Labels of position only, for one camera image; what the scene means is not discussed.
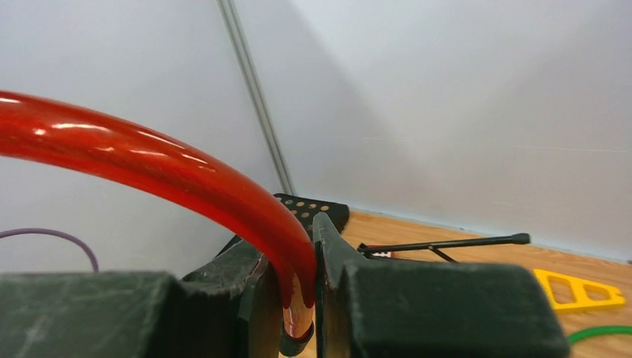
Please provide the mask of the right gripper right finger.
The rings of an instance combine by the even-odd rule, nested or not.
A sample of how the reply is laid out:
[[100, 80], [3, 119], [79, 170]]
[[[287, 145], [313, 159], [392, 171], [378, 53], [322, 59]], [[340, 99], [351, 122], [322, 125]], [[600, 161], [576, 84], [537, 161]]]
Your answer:
[[313, 220], [319, 357], [568, 357], [534, 275], [492, 263], [373, 260]]

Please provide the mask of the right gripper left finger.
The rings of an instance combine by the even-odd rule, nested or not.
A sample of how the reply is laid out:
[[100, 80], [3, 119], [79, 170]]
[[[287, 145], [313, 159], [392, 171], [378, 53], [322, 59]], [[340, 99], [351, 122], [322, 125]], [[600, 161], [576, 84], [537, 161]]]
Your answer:
[[1, 276], [3, 357], [276, 357], [281, 323], [274, 270], [245, 241], [180, 279]]

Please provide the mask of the red cable lock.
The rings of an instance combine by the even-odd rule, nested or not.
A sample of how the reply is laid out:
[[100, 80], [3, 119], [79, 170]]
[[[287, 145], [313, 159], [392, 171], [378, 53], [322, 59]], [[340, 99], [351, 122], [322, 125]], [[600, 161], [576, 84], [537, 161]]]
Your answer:
[[308, 234], [272, 194], [226, 163], [115, 116], [7, 91], [1, 93], [1, 154], [121, 183], [231, 230], [274, 267], [282, 353], [296, 355], [312, 337], [316, 259]]

